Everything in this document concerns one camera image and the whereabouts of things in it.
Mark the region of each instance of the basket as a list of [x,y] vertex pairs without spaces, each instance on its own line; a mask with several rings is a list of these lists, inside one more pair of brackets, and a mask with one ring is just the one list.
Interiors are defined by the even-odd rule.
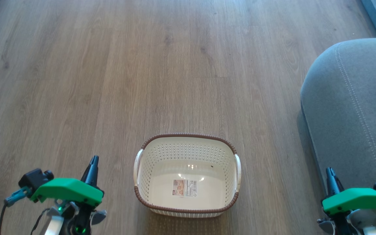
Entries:
[[215,217],[239,196],[242,168],[234,147],[218,137],[164,134],[149,139],[134,161],[134,192],[153,212]]

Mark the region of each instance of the basket rim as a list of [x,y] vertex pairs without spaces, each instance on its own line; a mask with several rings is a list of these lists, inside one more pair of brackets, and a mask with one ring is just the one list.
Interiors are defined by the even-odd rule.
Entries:
[[[171,133],[171,134],[158,134],[154,135],[153,137],[146,140],[143,145],[142,149],[144,150],[146,146],[152,142],[155,139],[161,138],[161,137],[197,137],[197,138],[204,138],[204,139],[210,139],[210,140],[217,140],[225,143],[230,149],[232,150],[233,154],[237,154],[236,149],[234,146],[227,141],[226,139],[212,136],[212,135],[203,135],[203,134],[189,134],[189,133]],[[190,213],[190,214],[209,214],[209,213],[219,213],[227,211],[230,207],[234,205],[234,203],[237,201],[237,198],[239,197],[239,192],[235,192],[233,199],[227,204],[225,207],[217,208],[217,209],[207,209],[207,210],[187,210],[187,209],[177,209],[177,208],[171,208],[171,207],[161,207],[156,206],[153,204],[150,204],[149,202],[146,202],[145,199],[140,196],[139,187],[134,186],[134,192],[136,194],[137,199],[145,205],[146,207],[149,207],[150,209],[154,210],[162,210],[162,211],[168,211],[168,212],[175,212],[175,213]]]
[[204,139],[210,139],[210,140],[217,140],[217,141],[220,141],[220,142],[223,142],[223,143],[227,144],[227,146],[230,147],[230,149],[233,152],[233,154],[237,154],[237,151],[234,148],[233,144],[231,144],[229,141],[227,141],[224,138],[216,137],[216,136],[213,136],[213,135],[189,134],[189,133],[171,133],[171,134],[158,134],[158,135],[154,135],[153,137],[149,138],[148,140],[146,140],[143,143],[142,149],[144,150],[146,148],[146,146],[150,142],[152,142],[153,140],[158,139],[158,138],[162,138],[162,137],[196,137],[196,138],[204,138]]

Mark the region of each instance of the cable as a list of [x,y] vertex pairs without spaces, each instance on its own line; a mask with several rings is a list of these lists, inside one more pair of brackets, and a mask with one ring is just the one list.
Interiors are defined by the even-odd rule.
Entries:
[[1,235],[1,228],[3,226],[3,217],[4,217],[6,208],[7,208],[7,204],[4,203],[4,207],[3,207],[3,210],[1,211],[1,216],[0,216],[0,235]]
[[44,213],[45,213],[46,211],[48,211],[48,210],[50,210],[50,208],[46,208],[46,209],[44,209],[44,210],[41,212],[41,214],[40,214],[39,217],[37,218],[36,223],[35,223],[34,226],[33,226],[33,229],[32,229],[31,232],[30,232],[30,235],[33,235],[34,230],[36,230],[36,229],[37,229],[37,226],[39,225],[40,219],[43,217]]

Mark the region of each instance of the beige basket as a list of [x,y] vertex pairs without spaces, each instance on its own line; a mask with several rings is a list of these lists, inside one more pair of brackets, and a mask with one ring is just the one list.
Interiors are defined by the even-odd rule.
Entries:
[[153,212],[215,217],[239,196],[242,168],[234,147],[218,137],[157,135],[134,161],[134,191]]

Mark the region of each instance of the label sticker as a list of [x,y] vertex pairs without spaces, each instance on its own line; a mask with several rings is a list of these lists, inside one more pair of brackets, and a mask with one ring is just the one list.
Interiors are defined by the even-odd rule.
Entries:
[[196,180],[173,180],[172,195],[197,196]]

